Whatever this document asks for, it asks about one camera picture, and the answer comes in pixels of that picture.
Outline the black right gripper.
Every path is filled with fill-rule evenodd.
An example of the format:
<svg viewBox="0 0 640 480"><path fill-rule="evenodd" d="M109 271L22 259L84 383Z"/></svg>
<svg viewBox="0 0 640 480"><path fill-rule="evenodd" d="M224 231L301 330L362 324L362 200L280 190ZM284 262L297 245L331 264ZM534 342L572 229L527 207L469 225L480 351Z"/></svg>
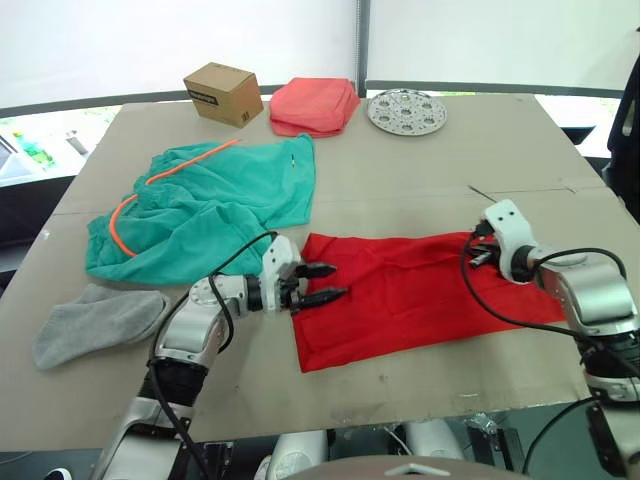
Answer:
<svg viewBox="0 0 640 480"><path fill-rule="evenodd" d="M500 246L493 231L483 231L474 234L474 255L469 264L471 266L498 266Z"/></svg>

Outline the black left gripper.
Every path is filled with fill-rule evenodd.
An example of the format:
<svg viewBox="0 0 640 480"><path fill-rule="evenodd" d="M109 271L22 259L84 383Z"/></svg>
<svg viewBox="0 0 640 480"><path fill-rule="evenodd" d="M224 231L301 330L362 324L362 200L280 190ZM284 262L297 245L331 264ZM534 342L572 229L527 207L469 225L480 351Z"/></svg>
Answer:
<svg viewBox="0 0 640 480"><path fill-rule="evenodd" d="M324 262L302 263L279 280L280 308L296 315L301 310L321 307L334 302L348 292L344 287L327 287L312 293L300 291L302 279L326 278L337 271L335 265Z"/></svg>

